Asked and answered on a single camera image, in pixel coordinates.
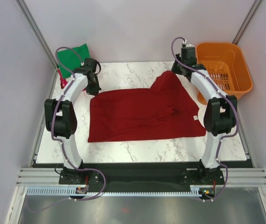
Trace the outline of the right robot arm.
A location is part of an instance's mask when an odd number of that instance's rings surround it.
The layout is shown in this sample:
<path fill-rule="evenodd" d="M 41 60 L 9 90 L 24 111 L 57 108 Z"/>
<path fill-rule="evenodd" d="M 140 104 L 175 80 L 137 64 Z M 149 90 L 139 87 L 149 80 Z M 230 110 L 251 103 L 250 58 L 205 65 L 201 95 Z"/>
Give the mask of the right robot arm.
<path fill-rule="evenodd" d="M 207 142 L 197 172 L 198 180 L 206 184 L 220 170 L 218 155 L 223 139 L 235 136 L 230 132 L 233 127 L 238 127 L 237 99 L 222 91 L 209 76 L 205 66 L 197 63 L 195 47 L 183 43 L 181 53 L 173 56 L 175 62 L 171 71 L 186 77 L 207 102 L 204 115 Z"/>

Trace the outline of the left aluminium frame post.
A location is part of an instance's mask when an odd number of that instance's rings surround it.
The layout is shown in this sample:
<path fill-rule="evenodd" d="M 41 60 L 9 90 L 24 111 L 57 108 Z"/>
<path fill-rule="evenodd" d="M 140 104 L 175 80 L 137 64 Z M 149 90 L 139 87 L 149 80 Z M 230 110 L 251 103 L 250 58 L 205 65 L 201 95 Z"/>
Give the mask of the left aluminium frame post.
<path fill-rule="evenodd" d="M 39 44 L 42 46 L 44 52 L 46 53 L 50 63 L 52 66 L 57 70 L 58 69 L 58 64 L 57 61 L 51 52 L 49 45 L 47 44 L 43 34 L 41 33 L 32 13 L 30 12 L 26 2 L 24 0 L 16 0 L 16 3 L 18 4 L 19 8 L 21 9 L 21 12 L 25 16 L 27 22 L 30 25 L 31 30 L 33 31 L 35 37 L 37 38 Z"/>

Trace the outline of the pink red folded t shirt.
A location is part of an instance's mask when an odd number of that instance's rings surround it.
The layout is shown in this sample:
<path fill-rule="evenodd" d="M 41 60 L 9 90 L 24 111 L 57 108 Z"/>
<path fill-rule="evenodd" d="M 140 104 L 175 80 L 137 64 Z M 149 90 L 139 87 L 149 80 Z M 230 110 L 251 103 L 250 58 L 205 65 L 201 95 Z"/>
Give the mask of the pink red folded t shirt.
<path fill-rule="evenodd" d="M 64 89 L 64 87 L 67 85 L 67 80 L 66 79 L 64 79 L 63 77 L 62 77 L 62 73 L 61 73 L 61 70 L 60 69 L 58 69 L 58 73 L 59 73 L 59 78 L 60 78 L 60 86 L 61 86 L 61 89 Z"/>

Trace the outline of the aluminium frame post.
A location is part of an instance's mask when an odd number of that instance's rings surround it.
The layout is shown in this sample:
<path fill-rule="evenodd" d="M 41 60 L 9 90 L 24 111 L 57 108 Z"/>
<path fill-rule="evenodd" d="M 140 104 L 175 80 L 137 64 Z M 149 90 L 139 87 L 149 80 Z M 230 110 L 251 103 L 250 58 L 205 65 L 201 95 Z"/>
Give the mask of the aluminium frame post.
<path fill-rule="evenodd" d="M 243 35 L 245 34 L 246 30 L 248 29 L 250 23 L 252 22 L 254 16 L 258 12 L 260 6 L 262 5 L 263 0 L 254 0 L 253 4 L 251 5 L 249 11 L 247 12 L 243 22 L 241 23 L 233 41 L 232 44 L 238 45 L 241 41 Z"/>
<path fill-rule="evenodd" d="M 52 66 L 57 70 L 58 69 L 58 64 L 57 61 L 51 52 L 49 45 L 47 44 L 43 34 L 41 33 L 32 13 L 30 12 L 26 2 L 24 0 L 16 0 L 16 3 L 18 4 L 19 8 L 21 9 L 21 12 L 25 16 L 27 22 L 30 25 L 31 30 L 33 31 L 35 37 L 37 38 L 39 44 L 42 46 L 44 52 L 46 53 L 50 63 Z"/>

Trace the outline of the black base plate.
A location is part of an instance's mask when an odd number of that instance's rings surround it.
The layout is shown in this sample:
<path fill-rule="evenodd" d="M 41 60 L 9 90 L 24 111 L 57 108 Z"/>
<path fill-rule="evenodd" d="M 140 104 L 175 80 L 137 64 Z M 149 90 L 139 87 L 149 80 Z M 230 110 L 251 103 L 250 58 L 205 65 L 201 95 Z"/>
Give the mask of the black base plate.
<path fill-rule="evenodd" d="M 59 184 L 83 185 L 96 192 L 107 189 L 180 190 L 191 185 L 219 186 L 221 169 L 214 175 L 198 172 L 199 162 L 83 163 L 82 172 L 61 171 Z"/>

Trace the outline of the aluminium rail profile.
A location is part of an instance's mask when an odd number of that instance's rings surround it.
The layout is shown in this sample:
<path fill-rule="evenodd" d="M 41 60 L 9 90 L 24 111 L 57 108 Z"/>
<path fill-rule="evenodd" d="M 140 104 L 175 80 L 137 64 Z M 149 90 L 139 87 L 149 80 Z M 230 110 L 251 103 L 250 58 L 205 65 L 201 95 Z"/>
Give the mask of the aluminium rail profile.
<path fill-rule="evenodd" d="M 17 186 L 57 186 L 58 174 L 52 168 L 22 168 Z M 261 168 L 231 168 L 228 187 L 265 187 L 266 173 Z"/>

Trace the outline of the orange plastic basket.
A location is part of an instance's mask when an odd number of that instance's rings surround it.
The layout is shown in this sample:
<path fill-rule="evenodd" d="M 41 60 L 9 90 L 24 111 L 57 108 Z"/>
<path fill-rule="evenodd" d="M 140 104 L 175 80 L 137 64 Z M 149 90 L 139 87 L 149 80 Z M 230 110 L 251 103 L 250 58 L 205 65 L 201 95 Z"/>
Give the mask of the orange plastic basket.
<path fill-rule="evenodd" d="M 228 95 L 238 100 L 253 88 L 240 47 L 228 42 L 204 42 L 196 46 L 196 58 L 209 76 Z"/>

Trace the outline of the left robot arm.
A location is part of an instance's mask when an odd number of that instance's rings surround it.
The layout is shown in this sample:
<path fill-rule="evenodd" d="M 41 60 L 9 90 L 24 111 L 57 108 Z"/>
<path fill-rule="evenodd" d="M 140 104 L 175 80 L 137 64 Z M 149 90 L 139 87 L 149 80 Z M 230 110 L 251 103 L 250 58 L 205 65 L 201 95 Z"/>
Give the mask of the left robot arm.
<path fill-rule="evenodd" d="M 75 141 L 77 118 L 74 104 L 82 91 L 96 96 L 101 88 L 96 71 L 101 69 L 99 62 L 93 58 L 86 58 L 79 68 L 72 72 L 70 81 L 61 93 L 44 103 L 46 129 L 51 132 L 51 138 L 60 144 L 63 153 L 63 168 L 70 172 L 70 179 L 75 183 L 82 183 L 86 172 L 80 168 L 83 164 Z"/>

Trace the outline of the green folded t shirt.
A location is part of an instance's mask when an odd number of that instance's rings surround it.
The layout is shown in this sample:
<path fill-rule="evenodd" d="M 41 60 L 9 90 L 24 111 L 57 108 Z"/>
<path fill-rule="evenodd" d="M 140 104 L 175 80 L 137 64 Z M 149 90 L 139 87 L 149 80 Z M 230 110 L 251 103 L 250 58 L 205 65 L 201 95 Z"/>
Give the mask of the green folded t shirt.
<path fill-rule="evenodd" d="M 85 58 L 90 58 L 89 48 L 87 44 L 83 44 L 79 47 L 74 47 L 74 51 L 80 56 L 80 58 L 71 50 L 64 49 L 57 52 L 58 59 L 62 64 L 70 70 L 74 70 L 81 66 Z"/>

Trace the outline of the right aluminium frame post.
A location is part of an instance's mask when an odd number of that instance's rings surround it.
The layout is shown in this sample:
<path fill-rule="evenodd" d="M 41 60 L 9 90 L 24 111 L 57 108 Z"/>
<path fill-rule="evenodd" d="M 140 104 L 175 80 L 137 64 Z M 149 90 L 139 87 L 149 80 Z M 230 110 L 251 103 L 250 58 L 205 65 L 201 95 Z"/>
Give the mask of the right aluminium frame post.
<path fill-rule="evenodd" d="M 254 16 L 258 12 L 260 6 L 262 5 L 263 0 L 254 0 L 253 4 L 251 5 L 249 11 L 247 12 L 243 22 L 241 23 L 233 41 L 232 44 L 238 45 L 241 41 L 243 35 L 245 34 L 246 30 L 248 29 L 250 23 L 252 22 Z"/>

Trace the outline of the dark red t shirt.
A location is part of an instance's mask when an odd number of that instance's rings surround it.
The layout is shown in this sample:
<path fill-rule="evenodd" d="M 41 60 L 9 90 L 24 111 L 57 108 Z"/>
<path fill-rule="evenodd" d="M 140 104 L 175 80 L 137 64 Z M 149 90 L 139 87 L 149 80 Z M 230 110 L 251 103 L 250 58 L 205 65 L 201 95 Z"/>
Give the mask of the dark red t shirt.
<path fill-rule="evenodd" d="M 88 142 L 205 136 L 199 107 L 177 75 L 165 71 L 150 88 L 106 91 L 90 101 Z"/>

